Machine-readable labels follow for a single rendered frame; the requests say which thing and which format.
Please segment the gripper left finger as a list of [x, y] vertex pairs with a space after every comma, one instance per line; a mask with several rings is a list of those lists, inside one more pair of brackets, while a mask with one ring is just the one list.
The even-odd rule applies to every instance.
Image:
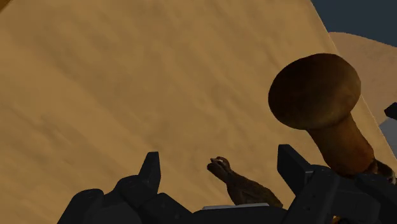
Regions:
[[184, 224], [192, 212], [160, 193], [160, 180], [159, 153], [149, 152], [139, 174], [120, 179], [109, 193], [77, 193], [57, 224]]

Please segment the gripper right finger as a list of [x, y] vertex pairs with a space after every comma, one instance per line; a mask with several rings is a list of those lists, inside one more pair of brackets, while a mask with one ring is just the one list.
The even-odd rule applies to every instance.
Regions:
[[277, 171], [295, 194], [282, 224], [330, 224], [334, 216], [352, 224], [397, 224], [397, 186], [378, 174], [343, 178], [309, 164], [288, 144], [278, 146]]

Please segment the brown bird figure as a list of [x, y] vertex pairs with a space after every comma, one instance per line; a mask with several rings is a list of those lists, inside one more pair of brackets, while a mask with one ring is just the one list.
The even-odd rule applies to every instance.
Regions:
[[282, 202], [271, 189], [235, 172], [225, 157], [210, 158], [210, 161], [207, 170], [226, 184], [226, 190], [236, 206], [267, 203], [283, 208]]

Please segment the tan wooden table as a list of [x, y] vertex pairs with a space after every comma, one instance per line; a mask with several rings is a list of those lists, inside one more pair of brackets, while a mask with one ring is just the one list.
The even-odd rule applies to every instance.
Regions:
[[336, 53], [310, 0], [12, 0], [0, 12], [0, 224], [57, 224], [78, 192], [160, 155], [160, 190], [191, 211], [225, 205], [210, 158], [294, 199], [290, 144], [323, 158], [268, 106], [276, 74]]

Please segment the brown mushroom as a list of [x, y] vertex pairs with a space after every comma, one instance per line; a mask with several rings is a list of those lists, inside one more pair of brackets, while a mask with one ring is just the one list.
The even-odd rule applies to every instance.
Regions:
[[316, 53], [283, 68], [268, 92], [272, 114], [293, 129], [305, 130], [326, 164], [351, 178], [374, 173], [397, 185], [397, 174], [375, 158], [351, 111], [361, 95], [361, 80], [350, 63], [332, 53]]

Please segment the small black block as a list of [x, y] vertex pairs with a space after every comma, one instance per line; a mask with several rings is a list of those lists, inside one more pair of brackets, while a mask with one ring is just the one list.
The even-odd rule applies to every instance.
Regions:
[[397, 120], [397, 102], [392, 103], [384, 110], [385, 115], [388, 118]]

